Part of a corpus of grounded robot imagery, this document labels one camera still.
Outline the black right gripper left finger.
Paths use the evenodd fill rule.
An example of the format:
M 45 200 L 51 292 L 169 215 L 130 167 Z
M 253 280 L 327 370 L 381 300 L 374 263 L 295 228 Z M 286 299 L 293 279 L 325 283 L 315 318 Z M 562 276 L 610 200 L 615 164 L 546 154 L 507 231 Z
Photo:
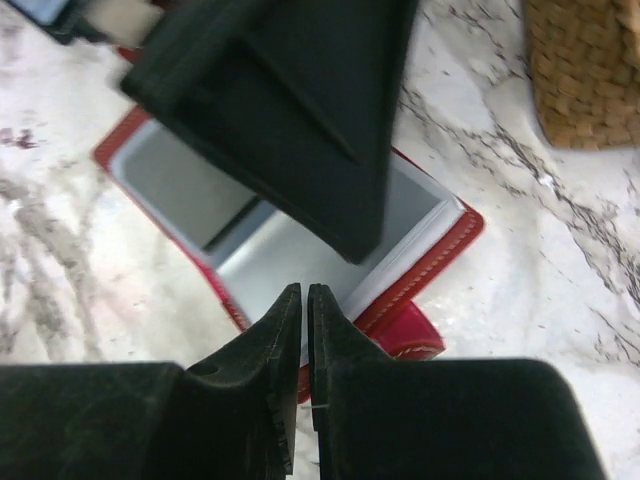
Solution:
M 1 370 L 5 479 L 282 479 L 293 470 L 301 288 L 190 368 Z

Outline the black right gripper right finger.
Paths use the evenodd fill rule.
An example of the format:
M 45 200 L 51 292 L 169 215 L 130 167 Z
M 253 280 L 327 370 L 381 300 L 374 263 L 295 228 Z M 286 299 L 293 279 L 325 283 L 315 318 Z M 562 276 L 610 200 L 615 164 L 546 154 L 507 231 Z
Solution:
M 574 395 L 532 359 L 393 359 L 308 295 L 313 425 L 324 479 L 601 479 Z

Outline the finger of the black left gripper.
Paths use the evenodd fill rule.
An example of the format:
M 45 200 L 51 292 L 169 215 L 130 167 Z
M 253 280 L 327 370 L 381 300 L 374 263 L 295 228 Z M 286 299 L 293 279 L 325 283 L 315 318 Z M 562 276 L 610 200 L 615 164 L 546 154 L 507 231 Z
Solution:
M 122 91 L 361 263 L 380 243 L 414 1 L 182 1 Z

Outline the red leather card holder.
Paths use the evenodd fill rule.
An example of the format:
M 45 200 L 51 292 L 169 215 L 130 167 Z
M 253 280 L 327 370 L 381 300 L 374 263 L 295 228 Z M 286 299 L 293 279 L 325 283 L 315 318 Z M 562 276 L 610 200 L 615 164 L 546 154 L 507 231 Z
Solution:
M 427 360 L 444 341 L 414 297 L 484 227 L 483 217 L 399 151 L 391 154 L 381 242 L 360 264 L 206 162 L 142 108 L 131 109 L 94 159 L 190 258 L 242 330 L 284 290 L 307 328 L 310 286 L 328 286 L 343 315 L 389 356 Z

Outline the black leather card holder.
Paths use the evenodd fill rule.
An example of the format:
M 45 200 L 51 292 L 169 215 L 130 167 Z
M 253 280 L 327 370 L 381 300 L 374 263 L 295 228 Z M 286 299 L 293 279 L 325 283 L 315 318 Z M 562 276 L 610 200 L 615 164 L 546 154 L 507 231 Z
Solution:
M 150 1 L 8 0 L 7 4 L 61 44 L 83 38 L 137 46 L 163 14 Z

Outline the woven wicker organizer tray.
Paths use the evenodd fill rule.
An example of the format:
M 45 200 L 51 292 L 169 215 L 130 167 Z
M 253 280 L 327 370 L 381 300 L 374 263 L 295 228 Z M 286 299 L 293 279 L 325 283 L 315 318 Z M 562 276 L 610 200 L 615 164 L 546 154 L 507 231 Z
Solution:
M 528 0 L 524 24 L 537 119 L 549 143 L 638 146 L 638 2 Z

